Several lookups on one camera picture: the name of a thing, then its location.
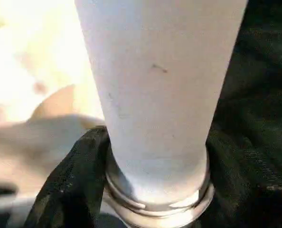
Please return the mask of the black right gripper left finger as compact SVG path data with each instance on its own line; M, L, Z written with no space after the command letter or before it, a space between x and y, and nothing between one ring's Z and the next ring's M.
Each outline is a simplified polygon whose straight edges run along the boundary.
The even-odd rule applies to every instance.
M88 130L48 176L25 228L95 228L106 183L107 128Z

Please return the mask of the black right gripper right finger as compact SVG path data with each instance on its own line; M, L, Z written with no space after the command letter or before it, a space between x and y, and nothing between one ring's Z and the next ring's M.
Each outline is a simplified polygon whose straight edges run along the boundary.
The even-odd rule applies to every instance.
M282 228L282 171L246 137L207 138L213 200L197 228Z

